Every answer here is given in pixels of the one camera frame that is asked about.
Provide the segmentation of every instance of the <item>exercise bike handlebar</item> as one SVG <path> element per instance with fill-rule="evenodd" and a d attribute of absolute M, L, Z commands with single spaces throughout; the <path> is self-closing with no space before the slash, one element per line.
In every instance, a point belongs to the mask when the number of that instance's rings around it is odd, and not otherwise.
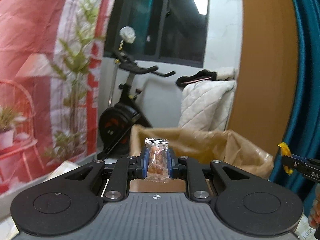
<path fill-rule="evenodd" d="M 171 71 L 166 74 L 160 73 L 157 71 L 159 68 L 158 66 L 153 66 L 149 68 L 139 67 L 137 63 L 133 61 L 131 56 L 127 55 L 124 51 L 114 49 L 112 52 L 115 55 L 115 57 L 120 61 L 119 68 L 134 74 L 143 75 L 147 73 L 152 73 L 160 77 L 170 77 L 172 75 L 175 75 L 176 73 L 175 71 Z"/>

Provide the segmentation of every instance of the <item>gray ribbed plate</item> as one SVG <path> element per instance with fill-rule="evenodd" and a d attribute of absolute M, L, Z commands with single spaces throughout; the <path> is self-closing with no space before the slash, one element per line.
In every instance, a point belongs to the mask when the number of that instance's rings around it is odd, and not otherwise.
<path fill-rule="evenodd" d="M 64 236 L 36 237 L 20 233 L 14 240 L 254 240 L 232 231 L 209 205 L 189 201 L 184 193 L 130 193 L 105 204 L 96 219 Z M 288 233 L 273 240 L 297 240 Z"/>

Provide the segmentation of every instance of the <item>exercise bike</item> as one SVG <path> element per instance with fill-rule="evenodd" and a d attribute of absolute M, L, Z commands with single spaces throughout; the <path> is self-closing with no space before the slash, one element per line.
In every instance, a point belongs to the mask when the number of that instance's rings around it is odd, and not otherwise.
<path fill-rule="evenodd" d="M 135 75 L 152 73 L 160 77 L 170 77 L 176 73 L 175 71 L 166 74 L 160 73 L 157 71 L 158 66 L 139 67 L 133 58 L 122 50 L 123 42 L 126 41 L 126 38 L 121 35 L 121 31 L 120 36 L 122 41 L 119 50 L 112 51 L 116 59 L 116 69 L 112 79 L 108 108 L 102 113 L 99 120 L 99 134 L 103 141 L 103 151 L 98 154 L 98 159 L 105 159 L 107 156 L 121 157 L 129 154 L 130 131 L 134 124 L 152 127 L 135 102 L 142 90 L 136 89 L 135 95 L 130 94 Z M 117 68 L 128 71 L 129 76 L 125 84 L 119 85 L 119 89 L 122 90 L 119 102 L 111 107 Z"/>

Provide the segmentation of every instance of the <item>white wall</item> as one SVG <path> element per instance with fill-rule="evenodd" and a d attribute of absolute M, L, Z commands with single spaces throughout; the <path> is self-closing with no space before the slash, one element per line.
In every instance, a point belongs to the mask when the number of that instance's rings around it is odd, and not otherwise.
<path fill-rule="evenodd" d="M 242 47 L 242 0 L 210 0 L 207 43 L 204 56 L 204 68 L 216 70 L 221 67 L 239 68 Z M 138 61 L 142 67 L 159 66 L 159 71 L 166 73 L 175 70 L 176 75 L 161 78 L 152 74 L 136 76 L 132 92 L 136 87 L 144 92 L 137 103 L 154 127 L 175 127 L 180 118 L 182 91 L 175 81 L 181 76 L 196 74 L 201 69 L 190 66 L 173 65 L 160 62 Z M 113 59 L 102 61 L 99 116 L 108 106 L 111 80 L 114 70 Z M 128 73 L 118 70 L 113 94 L 113 104 L 119 100 L 120 83 L 124 83 Z"/>

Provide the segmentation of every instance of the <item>white quilted blanket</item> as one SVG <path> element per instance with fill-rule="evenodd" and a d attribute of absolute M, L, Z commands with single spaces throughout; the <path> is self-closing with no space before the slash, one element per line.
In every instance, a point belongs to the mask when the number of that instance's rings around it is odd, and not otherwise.
<path fill-rule="evenodd" d="M 236 81 L 200 81 L 182 92 L 179 127 L 193 130 L 225 130 Z"/>

